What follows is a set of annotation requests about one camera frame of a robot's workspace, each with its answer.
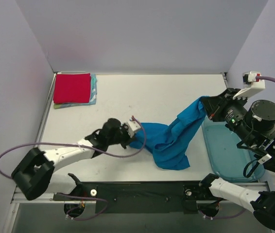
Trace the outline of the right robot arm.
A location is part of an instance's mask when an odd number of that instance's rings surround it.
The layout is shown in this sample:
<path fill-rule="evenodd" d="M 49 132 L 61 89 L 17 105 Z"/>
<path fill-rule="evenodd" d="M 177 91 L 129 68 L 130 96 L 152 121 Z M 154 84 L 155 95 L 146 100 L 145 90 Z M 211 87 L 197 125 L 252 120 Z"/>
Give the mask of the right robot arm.
<path fill-rule="evenodd" d="M 238 149 L 253 152 L 256 166 L 269 171 L 275 187 L 275 103 L 257 100 L 249 109 L 248 98 L 234 98 L 238 89 L 227 88 L 213 97 L 202 97 L 201 103 L 209 120 L 225 122 L 240 142 Z M 250 211 L 263 226 L 275 231 L 275 189 L 254 191 L 208 174 L 199 184 L 199 194 L 205 199 L 212 196 L 229 200 Z"/>

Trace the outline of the blue t shirt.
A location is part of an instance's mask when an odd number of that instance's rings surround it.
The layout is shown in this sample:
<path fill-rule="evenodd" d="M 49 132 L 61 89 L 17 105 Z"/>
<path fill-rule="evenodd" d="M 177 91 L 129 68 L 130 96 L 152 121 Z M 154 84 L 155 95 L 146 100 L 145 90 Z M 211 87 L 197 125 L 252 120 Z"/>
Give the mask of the blue t shirt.
<path fill-rule="evenodd" d="M 186 151 L 205 117 L 206 111 L 200 97 L 179 113 L 170 125 L 143 122 L 146 133 L 137 132 L 130 147 L 140 149 L 146 139 L 144 148 L 152 154 L 157 167 L 167 170 L 189 168 Z"/>

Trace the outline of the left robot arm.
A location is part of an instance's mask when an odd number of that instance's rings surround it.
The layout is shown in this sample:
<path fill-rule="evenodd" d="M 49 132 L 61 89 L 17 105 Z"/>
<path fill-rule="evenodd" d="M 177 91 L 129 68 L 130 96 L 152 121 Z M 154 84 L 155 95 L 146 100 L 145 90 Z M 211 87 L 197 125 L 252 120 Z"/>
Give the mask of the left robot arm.
<path fill-rule="evenodd" d="M 46 192 L 55 171 L 85 159 L 107 153 L 109 146 L 121 145 L 124 149 L 141 130 L 136 120 L 121 123 L 110 118 L 102 128 L 79 140 L 76 144 L 62 145 L 52 150 L 30 149 L 11 176 L 27 200 L 34 200 Z"/>

